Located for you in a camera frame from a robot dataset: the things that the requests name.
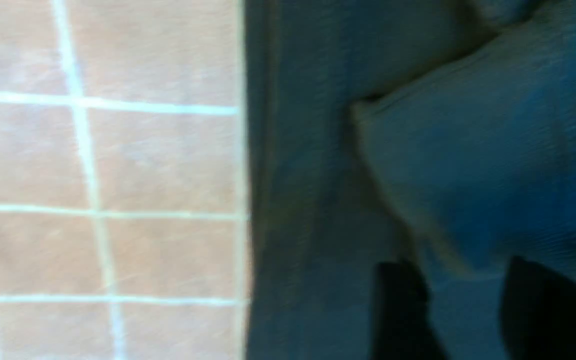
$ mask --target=beige tile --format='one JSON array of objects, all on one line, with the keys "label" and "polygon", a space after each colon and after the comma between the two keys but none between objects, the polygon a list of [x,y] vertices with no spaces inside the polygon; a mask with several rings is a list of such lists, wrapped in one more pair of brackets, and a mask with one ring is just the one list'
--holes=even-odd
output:
[{"label": "beige tile", "polygon": [[233,298],[232,222],[112,219],[107,227],[121,294]]},{"label": "beige tile", "polygon": [[88,218],[0,213],[0,294],[103,291]]},{"label": "beige tile", "polygon": [[66,93],[49,1],[0,0],[0,91]]},{"label": "beige tile", "polygon": [[234,119],[89,112],[107,210],[234,211]]},{"label": "beige tile", "polygon": [[0,104],[0,203],[87,207],[71,112]]},{"label": "beige tile", "polygon": [[233,0],[69,0],[86,93],[234,104]]},{"label": "beige tile", "polygon": [[134,360],[233,360],[233,308],[123,306],[126,353]]},{"label": "beige tile", "polygon": [[103,303],[0,303],[1,360],[110,360]]}]

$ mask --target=blue fabric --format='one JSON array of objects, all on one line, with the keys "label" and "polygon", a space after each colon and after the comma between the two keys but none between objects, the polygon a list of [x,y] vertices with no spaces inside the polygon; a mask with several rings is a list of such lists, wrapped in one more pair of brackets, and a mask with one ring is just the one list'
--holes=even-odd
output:
[{"label": "blue fabric", "polygon": [[491,276],[521,255],[576,279],[576,1],[355,114],[428,274]]},{"label": "blue fabric", "polygon": [[509,255],[576,278],[576,0],[476,2],[246,0],[249,360],[367,359],[402,254],[455,359],[504,358]]}]

